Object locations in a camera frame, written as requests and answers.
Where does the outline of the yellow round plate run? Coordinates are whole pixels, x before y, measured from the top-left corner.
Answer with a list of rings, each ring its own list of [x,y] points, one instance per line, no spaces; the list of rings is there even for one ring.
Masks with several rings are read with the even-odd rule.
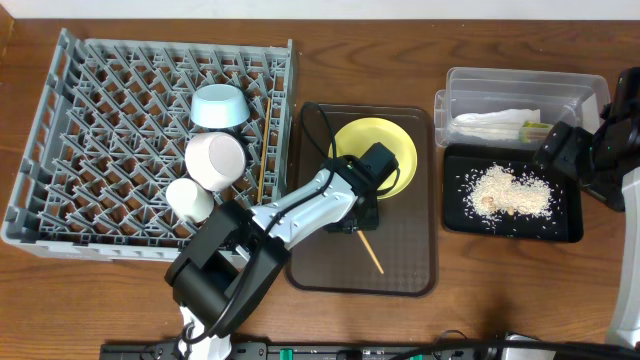
[[[389,176],[378,191],[386,191],[379,200],[393,197],[413,180],[418,166],[416,146],[409,134],[396,123],[378,117],[364,117],[344,125],[335,135],[337,155],[361,158],[374,143],[380,142],[396,157],[399,173]]]

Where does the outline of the green yellow snack wrapper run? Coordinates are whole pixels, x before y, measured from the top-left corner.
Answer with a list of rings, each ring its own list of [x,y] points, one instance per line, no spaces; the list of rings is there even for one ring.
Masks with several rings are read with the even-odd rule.
[[[519,130],[519,141],[521,143],[543,141],[552,128],[553,126],[551,124],[527,121]]]

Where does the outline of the white napkin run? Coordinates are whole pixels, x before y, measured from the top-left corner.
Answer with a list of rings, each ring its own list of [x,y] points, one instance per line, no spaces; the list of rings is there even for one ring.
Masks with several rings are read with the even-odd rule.
[[[527,123],[540,124],[541,112],[509,109],[490,113],[466,113],[456,116],[447,126],[449,135],[483,140],[516,140]]]

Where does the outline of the pink shallow bowl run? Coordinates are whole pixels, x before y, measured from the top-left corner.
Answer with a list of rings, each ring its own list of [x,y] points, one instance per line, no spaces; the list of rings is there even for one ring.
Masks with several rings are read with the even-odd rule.
[[[205,190],[217,192],[231,186],[246,169],[241,143],[225,132],[195,135],[185,150],[189,176]]]

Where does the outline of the light blue bowl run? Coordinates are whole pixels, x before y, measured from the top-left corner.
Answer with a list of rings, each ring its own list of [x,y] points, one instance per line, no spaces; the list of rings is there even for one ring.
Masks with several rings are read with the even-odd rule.
[[[233,85],[206,85],[193,94],[190,119],[200,127],[235,127],[249,117],[250,111],[244,93]]]

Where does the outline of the small white cup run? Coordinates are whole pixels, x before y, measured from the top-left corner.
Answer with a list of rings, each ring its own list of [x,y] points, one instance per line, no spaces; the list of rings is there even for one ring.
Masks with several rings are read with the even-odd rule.
[[[206,220],[214,209],[213,197],[189,178],[172,181],[166,189],[166,199],[180,219],[192,223]]]

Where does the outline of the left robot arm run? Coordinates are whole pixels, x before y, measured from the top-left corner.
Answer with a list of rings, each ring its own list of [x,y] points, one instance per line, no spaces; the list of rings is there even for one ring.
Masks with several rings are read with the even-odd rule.
[[[376,142],[362,156],[332,155],[312,181],[266,205],[231,200],[215,208],[165,274],[184,326],[173,359],[224,359],[231,334],[249,317],[291,257],[317,230],[355,233],[379,225],[382,184],[398,173]]]

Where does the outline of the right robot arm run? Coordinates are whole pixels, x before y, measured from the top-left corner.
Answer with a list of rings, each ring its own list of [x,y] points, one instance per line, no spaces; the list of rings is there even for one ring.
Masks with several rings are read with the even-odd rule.
[[[595,133],[560,122],[533,162],[576,181],[581,190],[625,214],[619,291],[606,342],[639,348],[639,69],[619,75]]]

